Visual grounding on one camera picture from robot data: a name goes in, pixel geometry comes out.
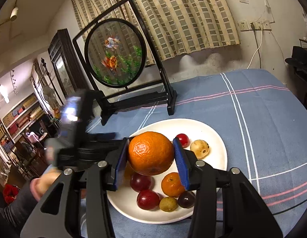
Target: pink sleeve cuff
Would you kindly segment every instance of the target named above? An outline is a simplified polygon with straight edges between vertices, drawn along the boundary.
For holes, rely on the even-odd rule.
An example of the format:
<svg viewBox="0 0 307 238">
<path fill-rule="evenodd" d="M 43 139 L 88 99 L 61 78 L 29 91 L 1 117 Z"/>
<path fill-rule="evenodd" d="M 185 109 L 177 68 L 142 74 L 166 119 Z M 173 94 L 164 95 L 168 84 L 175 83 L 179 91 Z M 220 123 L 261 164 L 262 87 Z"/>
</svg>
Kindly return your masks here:
<svg viewBox="0 0 307 238">
<path fill-rule="evenodd" d="M 31 182 L 30 182 L 30 191 L 33 195 L 33 197 L 35 198 L 36 201 L 39 201 L 41 199 L 41 197 L 39 196 L 35 186 L 38 184 L 38 181 L 39 181 L 40 178 L 36 178 L 36 179 L 33 179 Z"/>
</svg>

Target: blue tablecloth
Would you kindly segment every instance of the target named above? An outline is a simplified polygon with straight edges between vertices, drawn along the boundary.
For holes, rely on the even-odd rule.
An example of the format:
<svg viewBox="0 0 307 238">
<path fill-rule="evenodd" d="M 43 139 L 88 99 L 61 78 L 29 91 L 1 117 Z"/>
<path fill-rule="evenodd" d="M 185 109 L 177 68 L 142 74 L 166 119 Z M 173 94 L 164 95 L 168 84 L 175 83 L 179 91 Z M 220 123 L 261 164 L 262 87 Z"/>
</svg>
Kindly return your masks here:
<svg viewBox="0 0 307 238">
<path fill-rule="evenodd" d="M 237 70 L 200 76 L 172 84 L 178 93 L 175 114 L 166 105 L 119 112 L 105 126 L 96 118 L 91 133 L 117 132 L 128 137 L 151 123 L 170 118 L 204 122 L 221 136 L 228 153 L 228 169 L 238 167 L 251 180 L 272 213 L 307 199 L 307 111 L 273 75 L 264 70 Z M 275 218 L 286 235 L 307 207 L 307 201 Z M 217 218 L 222 219 L 221 191 Z M 187 237 L 191 220 L 150 225 L 130 220 L 112 206 L 118 238 Z M 82 218 L 82 235 L 86 222 Z M 221 235 L 221 224 L 217 225 Z"/>
</svg>

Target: black hat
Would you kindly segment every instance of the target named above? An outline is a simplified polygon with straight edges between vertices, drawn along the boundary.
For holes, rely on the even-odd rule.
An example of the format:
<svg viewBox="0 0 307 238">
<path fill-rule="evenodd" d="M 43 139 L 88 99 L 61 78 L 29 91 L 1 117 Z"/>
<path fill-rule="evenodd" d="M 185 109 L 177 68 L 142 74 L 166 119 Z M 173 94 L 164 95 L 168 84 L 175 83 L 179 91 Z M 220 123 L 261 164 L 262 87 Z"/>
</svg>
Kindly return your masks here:
<svg viewBox="0 0 307 238">
<path fill-rule="evenodd" d="M 293 47 L 291 58 L 285 59 L 285 62 L 300 69 L 307 69 L 307 50 L 302 47 Z"/>
</svg>

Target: silver bolt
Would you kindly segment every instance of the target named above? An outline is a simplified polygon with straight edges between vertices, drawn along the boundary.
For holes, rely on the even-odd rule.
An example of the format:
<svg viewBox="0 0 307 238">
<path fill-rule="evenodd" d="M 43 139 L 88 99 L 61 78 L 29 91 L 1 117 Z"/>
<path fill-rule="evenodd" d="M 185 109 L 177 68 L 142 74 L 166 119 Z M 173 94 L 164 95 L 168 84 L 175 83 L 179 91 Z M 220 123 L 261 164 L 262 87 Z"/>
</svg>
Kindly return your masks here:
<svg viewBox="0 0 307 238">
<path fill-rule="evenodd" d="M 240 170 L 237 167 L 233 167 L 231 169 L 232 173 L 234 173 L 235 175 L 238 175 L 240 173 Z"/>
<path fill-rule="evenodd" d="M 67 168 L 67 169 L 64 170 L 63 173 L 64 173 L 66 176 L 69 176 L 70 174 L 73 173 L 73 170 L 72 170 L 71 168 Z"/>
<path fill-rule="evenodd" d="M 97 165 L 98 165 L 99 167 L 105 167 L 105 166 L 107 166 L 107 162 L 106 162 L 106 161 L 99 161 L 99 162 L 97 163 Z"/>
<path fill-rule="evenodd" d="M 198 160 L 197 162 L 195 162 L 195 164 L 199 167 L 205 166 L 205 162 L 203 160 Z"/>
</svg>

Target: plate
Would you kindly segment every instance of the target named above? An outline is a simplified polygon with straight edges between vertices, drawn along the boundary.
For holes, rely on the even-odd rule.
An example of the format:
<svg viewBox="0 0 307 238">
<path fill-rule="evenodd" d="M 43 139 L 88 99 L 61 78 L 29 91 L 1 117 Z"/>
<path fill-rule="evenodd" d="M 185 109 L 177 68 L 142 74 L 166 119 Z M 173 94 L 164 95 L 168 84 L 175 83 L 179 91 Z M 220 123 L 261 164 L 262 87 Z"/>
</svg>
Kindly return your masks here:
<svg viewBox="0 0 307 238">
<path fill-rule="evenodd" d="M 203 159 L 203 161 L 210 164 L 213 168 L 225 171 L 227 169 L 228 157 L 223 140 L 214 129 L 203 122 L 192 119 L 169 119 L 148 125 L 130 136 L 134 137 L 147 131 L 159 132 L 171 141 L 179 133 L 185 133 L 190 139 L 190 144 L 195 140 L 205 140 L 210 145 L 210 153 Z M 159 193 L 162 197 L 166 197 L 166 195 L 162 192 L 161 181 L 171 172 L 178 172 L 175 161 L 167 171 L 153 176 L 154 186 L 152 190 Z M 141 223 L 173 223 L 185 219 L 193 214 L 193 207 L 178 207 L 173 212 L 164 212 L 159 208 L 154 211 L 142 210 L 137 206 L 137 195 L 138 192 L 135 192 L 130 187 L 129 181 L 125 181 L 116 192 L 107 192 L 110 203 L 118 212 Z"/>
</svg>

